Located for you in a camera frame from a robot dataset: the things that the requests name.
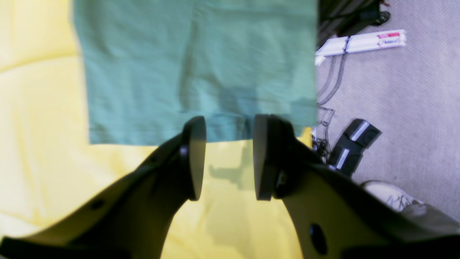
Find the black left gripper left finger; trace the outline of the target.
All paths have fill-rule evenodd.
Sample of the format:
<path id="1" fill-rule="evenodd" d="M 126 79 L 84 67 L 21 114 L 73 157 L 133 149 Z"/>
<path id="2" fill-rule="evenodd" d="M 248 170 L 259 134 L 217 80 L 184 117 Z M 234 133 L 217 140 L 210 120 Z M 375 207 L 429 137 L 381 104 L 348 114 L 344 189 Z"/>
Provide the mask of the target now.
<path id="1" fill-rule="evenodd" d="M 54 225 L 4 237 L 7 259 L 159 259 L 175 214 L 200 198 L 206 152 L 203 116 L 161 144 L 133 172 Z"/>

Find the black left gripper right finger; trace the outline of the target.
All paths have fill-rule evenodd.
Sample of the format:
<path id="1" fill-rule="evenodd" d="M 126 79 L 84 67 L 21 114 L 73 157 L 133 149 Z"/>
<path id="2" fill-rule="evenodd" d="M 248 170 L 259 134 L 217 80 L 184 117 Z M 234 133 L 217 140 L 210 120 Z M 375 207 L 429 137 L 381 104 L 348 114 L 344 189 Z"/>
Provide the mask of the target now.
<path id="1" fill-rule="evenodd" d="M 459 258 L 459 231 L 389 208 L 323 163 L 282 117 L 255 116 L 253 159 L 256 198 L 283 202 L 304 259 Z"/>

